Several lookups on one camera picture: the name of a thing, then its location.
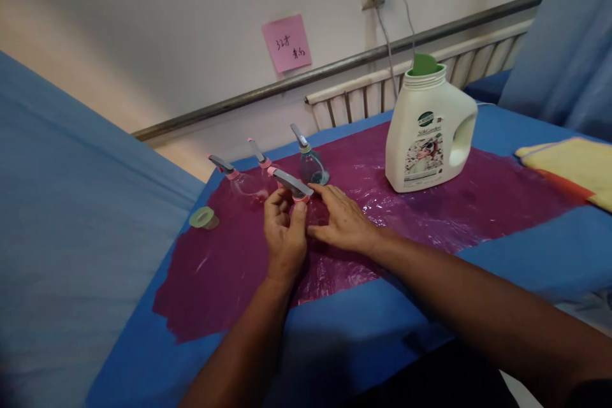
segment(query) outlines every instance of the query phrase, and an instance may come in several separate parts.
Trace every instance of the product label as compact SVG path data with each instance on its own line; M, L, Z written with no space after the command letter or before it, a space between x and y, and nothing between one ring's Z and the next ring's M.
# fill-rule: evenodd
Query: product label
M442 117L425 112L418 119L416 139L409 145L404 164L404 188L440 179L444 165Z

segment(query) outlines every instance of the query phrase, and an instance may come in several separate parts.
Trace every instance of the blue cloth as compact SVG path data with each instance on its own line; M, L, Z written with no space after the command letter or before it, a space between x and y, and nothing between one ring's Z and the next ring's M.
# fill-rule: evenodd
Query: blue cloth
M612 0L544 0L499 106L612 141Z
M463 90L472 99L479 102L496 104L502 96L504 86L508 81L511 70L506 70L495 75L481 78L475 82L471 82Z
M0 156L9 406L81 407L204 184L3 53Z
M309 138L313 146L342 138L391 119L382 113ZM474 146L501 156L517 148L555 142L571 131L482 106ZM298 152L291 143L269 153L276 160ZM254 158L236 162L256 166ZM215 172L196 207L206 204L222 177ZM550 300L612 285L612 217L595 207L576 208L559 218L492 240L458 255ZM93 384L91 408L175 407L187 386L220 343L217 333L175 344L166 319L151 312L155 293L170 265L171 251ZM289 311L282 370L268 405L326 406L380 383L450 334L410 301L402 286L384 279L336 293Z

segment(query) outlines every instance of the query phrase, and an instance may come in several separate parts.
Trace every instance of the power cord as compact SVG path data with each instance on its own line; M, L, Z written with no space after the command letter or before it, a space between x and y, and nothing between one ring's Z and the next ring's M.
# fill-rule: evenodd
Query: power cord
M381 23L382 33L384 34L384 40L387 42L387 53L389 55L389 71L391 72L391 81L393 82L393 93L395 94L395 100L397 100L397 84L395 84L395 76L393 75L393 61L391 60L391 43L389 42L389 36L387 35L387 29L384 28L383 18L381 18L380 6L376 7L376 15L378 16L378 22Z
M410 8L408 7L408 0L402 0L406 6L406 16L408 16L408 25L410 26L410 32L412 33L412 65L414 66L414 59L416 58L416 42L414 40L414 28L412 26L412 20L410 19Z

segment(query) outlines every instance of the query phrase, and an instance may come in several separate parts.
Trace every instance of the bottle cap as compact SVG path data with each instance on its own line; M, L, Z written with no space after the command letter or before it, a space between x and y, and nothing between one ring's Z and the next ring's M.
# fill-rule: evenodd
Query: bottle cap
M189 224L194 228L206 228L212 230L219 224L219 218L215 216L215 211L205 206L197 209L189 218Z

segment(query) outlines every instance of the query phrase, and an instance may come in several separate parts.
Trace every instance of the metal handrail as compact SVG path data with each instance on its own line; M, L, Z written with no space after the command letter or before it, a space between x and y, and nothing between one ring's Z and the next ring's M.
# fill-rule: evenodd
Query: metal handrail
M481 26L488 22L510 16L520 11L528 10L542 3L542 0L514 0L504 3L494 8L481 11L468 17L449 22L448 24L434 27L433 29L420 32L414 35L414 42L417 46L439 40L449 35L453 35L473 27ZM406 37L396 40L391 43L391 53L396 54L412 48L412 38ZM146 127L140 131L136 131L132 135L140 141L150 140L163 134L176 131L177 129L185 128L191 124L215 117L222 113L236 110L245 105L258 102L282 94L283 92L296 89L301 86L313 83L332 75L342 73L344 71L369 64L370 62L378 61L387 57L387 47L382 45L371 50L364 51L359 54L341 59L339 61L327 64L323 67L318 67L300 75L295 75L285 80L255 89L254 91L245 92L239 96L229 98L227 100L217 102L213 105L208 105L193 112L185 113L184 115L163 121L153 126Z

